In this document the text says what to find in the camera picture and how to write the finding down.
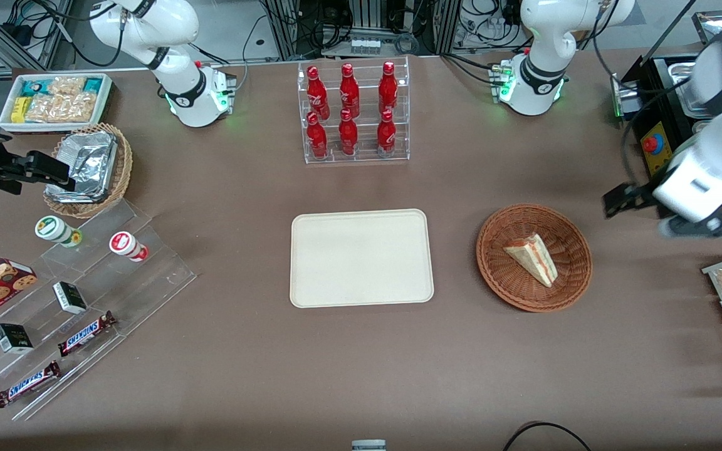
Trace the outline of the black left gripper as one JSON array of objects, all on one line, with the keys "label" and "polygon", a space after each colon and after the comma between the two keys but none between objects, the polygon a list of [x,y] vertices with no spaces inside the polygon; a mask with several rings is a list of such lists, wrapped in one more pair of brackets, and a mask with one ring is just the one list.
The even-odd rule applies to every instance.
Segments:
[{"label": "black left gripper", "polygon": [[646,185],[620,184],[604,194],[602,203],[604,217],[610,219],[628,209],[646,209],[656,206],[658,202]]}]

